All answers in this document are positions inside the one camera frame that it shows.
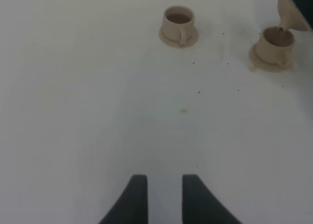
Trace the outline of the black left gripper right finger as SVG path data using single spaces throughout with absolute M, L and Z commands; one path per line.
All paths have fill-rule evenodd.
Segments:
M 240 224 L 197 175 L 182 176 L 182 222 L 184 224 Z

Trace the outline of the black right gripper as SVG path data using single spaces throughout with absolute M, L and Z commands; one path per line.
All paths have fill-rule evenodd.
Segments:
M 313 29 L 313 0 L 291 0 L 295 6 L 295 17 L 305 26 Z

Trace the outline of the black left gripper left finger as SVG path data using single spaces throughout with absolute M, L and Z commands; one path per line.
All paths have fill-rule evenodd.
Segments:
M 99 222 L 100 224 L 147 224 L 148 179 L 133 175 L 119 199 Z

